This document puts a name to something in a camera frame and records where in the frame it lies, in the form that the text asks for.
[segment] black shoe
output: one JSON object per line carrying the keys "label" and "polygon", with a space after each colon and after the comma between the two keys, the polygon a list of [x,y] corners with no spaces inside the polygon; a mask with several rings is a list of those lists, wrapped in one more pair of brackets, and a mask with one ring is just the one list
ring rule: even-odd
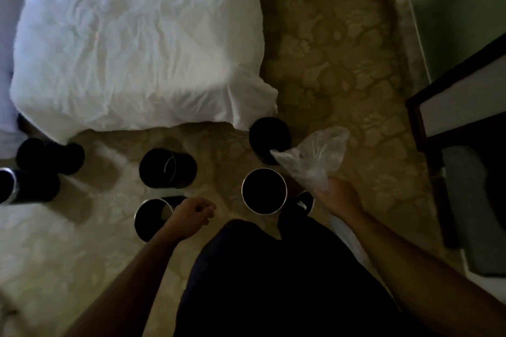
{"label": "black shoe", "polygon": [[311,195],[311,193],[307,192],[307,190],[299,193],[295,199],[295,205],[300,206],[304,210],[306,216],[313,210],[314,203],[314,197]]}

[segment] patterned carpet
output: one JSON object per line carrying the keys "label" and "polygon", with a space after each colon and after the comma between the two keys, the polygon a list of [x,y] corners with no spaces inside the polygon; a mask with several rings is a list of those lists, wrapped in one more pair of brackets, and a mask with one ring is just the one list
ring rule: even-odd
{"label": "patterned carpet", "polygon": [[[294,143],[314,130],[348,128],[341,174],[356,185],[366,209],[455,265],[441,243],[424,158],[404,108],[411,85],[393,0],[261,1],[262,77],[279,90],[279,117]],[[0,283],[35,335],[60,334],[143,245],[133,227],[138,205],[170,193],[146,188],[138,177],[139,161],[155,146],[186,149],[196,158],[197,179],[184,193],[214,200],[218,215],[175,251],[144,335],[172,333],[192,264],[225,222],[247,219],[277,235],[275,216],[255,216],[242,203],[241,182],[261,164],[247,133],[231,125],[85,132],[77,142],[86,149],[86,164],[64,180],[54,202],[0,212]],[[324,209],[313,216],[327,223]],[[27,333],[16,328],[12,335]]]}

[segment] dark wooden frame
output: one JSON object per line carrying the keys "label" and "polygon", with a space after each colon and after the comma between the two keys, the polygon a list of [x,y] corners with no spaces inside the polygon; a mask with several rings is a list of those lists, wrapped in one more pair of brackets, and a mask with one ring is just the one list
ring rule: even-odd
{"label": "dark wooden frame", "polygon": [[506,55],[506,33],[406,100],[411,130],[413,132],[416,148],[419,151],[428,152],[452,145],[459,145],[465,143],[473,136],[479,137],[493,133],[494,129],[497,130],[506,123],[506,112],[502,112],[495,116],[487,117],[477,122],[427,137],[420,113],[420,105],[423,102],[443,92],[453,84],[458,83],[504,55]]}

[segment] person's left arm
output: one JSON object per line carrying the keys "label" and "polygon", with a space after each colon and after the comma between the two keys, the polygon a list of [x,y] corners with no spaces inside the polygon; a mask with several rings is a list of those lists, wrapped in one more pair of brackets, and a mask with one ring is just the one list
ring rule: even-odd
{"label": "person's left arm", "polygon": [[174,248],[209,224],[215,209],[215,204],[206,199],[184,200],[64,337],[141,337]]}

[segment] person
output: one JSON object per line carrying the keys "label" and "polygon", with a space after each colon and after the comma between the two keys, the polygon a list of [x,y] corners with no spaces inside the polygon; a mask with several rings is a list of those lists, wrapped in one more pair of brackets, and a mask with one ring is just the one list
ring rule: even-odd
{"label": "person", "polygon": [[[356,234],[392,296],[294,201],[279,216],[281,240],[231,220],[202,249],[174,335],[506,335],[502,303],[365,212],[350,183],[330,179],[314,194]],[[65,336],[140,337],[174,248],[215,210],[183,201]]]}

